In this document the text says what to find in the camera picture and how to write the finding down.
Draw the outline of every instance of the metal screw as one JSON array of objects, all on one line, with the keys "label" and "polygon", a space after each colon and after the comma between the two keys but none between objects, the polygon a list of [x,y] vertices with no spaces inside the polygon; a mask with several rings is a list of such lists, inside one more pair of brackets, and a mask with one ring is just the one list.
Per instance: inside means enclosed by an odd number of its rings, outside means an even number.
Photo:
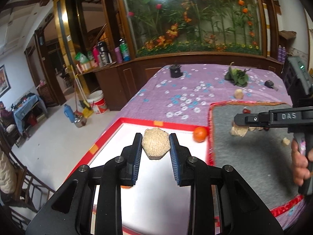
[{"label": "metal screw", "polygon": [[88,170],[88,165],[83,164],[83,165],[79,166],[78,170],[80,172],[85,172],[86,170]]},{"label": "metal screw", "polygon": [[188,161],[191,163],[196,163],[198,161],[198,158],[195,156],[189,156]]},{"label": "metal screw", "polygon": [[124,157],[117,156],[117,157],[115,157],[114,161],[116,161],[117,163],[121,163],[122,161],[124,161]]},{"label": "metal screw", "polygon": [[231,165],[225,165],[224,169],[228,172],[231,172],[234,170],[234,168]]}]

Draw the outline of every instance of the purple bottle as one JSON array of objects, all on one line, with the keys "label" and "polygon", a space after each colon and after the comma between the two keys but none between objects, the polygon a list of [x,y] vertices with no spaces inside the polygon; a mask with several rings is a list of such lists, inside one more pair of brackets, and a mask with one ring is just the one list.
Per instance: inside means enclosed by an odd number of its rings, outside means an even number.
[{"label": "purple bottle", "polygon": [[281,62],[282,53],[283,53],[283,49],[282,49],[281,45],[279,45],[279,46],[278,46],[278,54],[277,54],[277,60],[278,60],[279,62]]},{"label": "purple bottle", "polygon": [[285,60],[286,60],[286,54],[287,54],[286,48],[283,47],[283,51],[282,51],[282,53],[281,53],[281,61],[282,61],[283,63],[284,63]]},{"label": "purple bottle", "polygon": [[121,54],[121,51],[120,51],[120,48],[117,47],[114,49],[115,50],[115,54],[116,54],[116,61],[118,63],[122,63],[123,62],[123,59],[122,59],[122,54]]}]

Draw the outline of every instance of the person's finger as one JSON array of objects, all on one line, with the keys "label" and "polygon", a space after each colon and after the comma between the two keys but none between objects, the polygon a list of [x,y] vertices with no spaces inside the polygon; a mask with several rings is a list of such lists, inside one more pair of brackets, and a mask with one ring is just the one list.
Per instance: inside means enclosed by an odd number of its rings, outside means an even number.
[{"label": "person's finger", "polygon": [[295,182],[295,184],[298,185],[298,186],[302,186],[303,183],[304,183],[303,179],[296,178],[296,177],[294,177],[294,182]]},{"label": "person's finger", "polygon": [[291,158],[292,158],[292,164],[294,166],[299,167],[299,168],[308,167],[308,159],[304,155],[301,155],[298,151],[292,152]]},{"label": "person's finger", "polygon": [[308,159],[313,162],[313,149],[311,149],[311,151],[308,154]]},{"label": "person's finger", "polygon": [[293,167],[293,174],[294,177],[300,178],[300,179],[308,179],[310,175],[310,171],[306,168],[298,168],[298,167]]},{"label": "person's finger", "polygon": [[291,149],[293,152],[298,152],[298,149],[299,149],[299,146],[298,146],[298,143],[293,140],[292,143],[291,143]]}]

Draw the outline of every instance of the framed picture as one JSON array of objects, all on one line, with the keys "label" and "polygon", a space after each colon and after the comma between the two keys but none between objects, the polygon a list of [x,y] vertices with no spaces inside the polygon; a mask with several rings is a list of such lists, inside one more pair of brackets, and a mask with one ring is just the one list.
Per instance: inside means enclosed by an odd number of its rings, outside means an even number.
[{"label": "framed picture", "polygon": [[9,91],[10,88],[11,87],[7,79],[7,73],[5,72],[4,65],[2,65],[0,66],[0,97]]}]

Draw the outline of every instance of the red and white bucket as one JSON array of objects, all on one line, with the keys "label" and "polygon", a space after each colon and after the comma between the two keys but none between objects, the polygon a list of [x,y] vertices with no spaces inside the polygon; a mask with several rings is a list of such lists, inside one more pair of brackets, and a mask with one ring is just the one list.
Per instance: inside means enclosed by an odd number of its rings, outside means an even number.
[{"label": "red and white bucket", "polygon": [[101,114],[108,110],[108,107],[103,98],[103,92],[101,90],[91,93],[87,97],[87,101],[96,114]]}]

